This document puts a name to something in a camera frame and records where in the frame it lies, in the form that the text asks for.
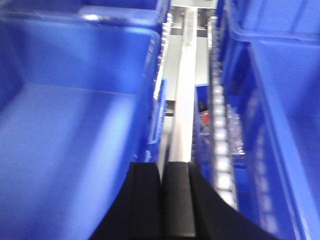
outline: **blue plastic bin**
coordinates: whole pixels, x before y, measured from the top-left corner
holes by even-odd
[[[0,19],[0,239],[87,240],[143,162],[160,36]]]
[[[258,39],[293,39],[297,41],[320,41],[320,1],[243,1],[225,0],[225,10],[220,15],[220,55],[224,71],[221,81],[230,94],[235,90],[233,84],[243,77],[242,64],[246,64],[246,47],[248,42]],[[299,14],[294,15],[294,21],[290,28],[285,27],[289,23],[290,15],[298,9]],[[259,22],[260,27],[243,27],[242,21],[248,24]]]
[[[224,2],[240,29],[320,34],[320,0],[219,0],[217,9]]]
[[[216,26],[218,28],[220,28],[220,26],[221,26],[221,20],[222,20],[222,14],[224,12],[224,6],[225,6],[225,0],[220,0],[216,4],[215,15],[218,17],[218,21],[216,23]]]
[[[98,24],[148,28],[161,34],[170,0],[11,0],[2,13],[36,18],[85,19]]]
[[[318,239],[320,46],[257,40],[247,54],[238,113],[254,221],[282,240]]]

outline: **metal rail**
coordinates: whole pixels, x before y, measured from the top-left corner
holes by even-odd
[[[198,9],[196,7],[186,8],[169,162],[189,162],[192,156],[197,23]]]
[[[221,63],[219,56],[219,31],[217,17],[210,17],[207,24],[210,116],[211,116],[211,169],[212,186],[220,197],[235,210],[238,209],[235,187],[235,174],[230,153],[230,131],[228,128],[228,106],[226,106],[224,87],[220,83]]]
[[[155,79],[155,88],[153,93],[153,98],[158,101],[159,100],[159,92],[161,88],[162,78],[164,76],[164,68],[165,62],[167,58],[167,52],[169,47],[169,36],[171,33],[171,26],[172,26],[172,14],[168,13],[166,23],[162,24],[162,37],[161,37],[161,55],[159,56],[159,63],[158,63],[158,73]]]

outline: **item in bin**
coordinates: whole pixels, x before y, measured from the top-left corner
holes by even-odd
[[[204,142],[209,146],[210,145],[210,115],[208,111],[203,111],[200,113],[201,117],[201,129],[200,129],[200,135],[203,136]]]
[[[227,119],[229,128],[230,153],[235,158],[241,158],[245,152],[243,150],[244,143],[240,124],[240,116],[230,105],[227,106]]]

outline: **red bottle cap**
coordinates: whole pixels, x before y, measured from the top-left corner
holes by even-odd
[[[208,124],[209,121],[210,121],[210,116],[209,116],[209,114],[206,112],[206,113],[203,114],[202,122],[203,122],[204,124]]]

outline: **bin floor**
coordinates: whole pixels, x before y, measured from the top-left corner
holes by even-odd
[[[126,177],[136,102],[23,86],[0,112],[0,239],[89,238]]]
[[[309,186],[320,212],[320,125],[316,117],[292,116],[289,118],[293,137],[307,176]]]

